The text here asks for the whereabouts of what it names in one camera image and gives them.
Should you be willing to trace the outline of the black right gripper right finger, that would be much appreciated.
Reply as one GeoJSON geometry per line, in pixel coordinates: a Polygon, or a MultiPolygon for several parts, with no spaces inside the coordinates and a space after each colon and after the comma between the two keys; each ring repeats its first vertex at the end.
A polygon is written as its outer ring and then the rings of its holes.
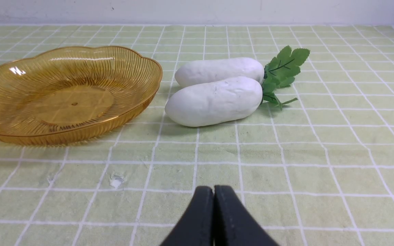
{"type": "Polygon", "coordinates": [[[231,186],[215,185],[214,191],[216,246],[278,245],[247,211],[231,186]]]}

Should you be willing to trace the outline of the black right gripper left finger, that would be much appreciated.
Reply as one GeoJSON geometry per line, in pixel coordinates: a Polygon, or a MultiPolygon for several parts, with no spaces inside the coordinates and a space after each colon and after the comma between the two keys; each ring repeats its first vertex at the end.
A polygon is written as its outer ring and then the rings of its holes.
{"type": "Polygon", "coordinates": [[[161,246],[212,246],[214,193],[211,187],[196,187],[185,212],[161,246]]]}

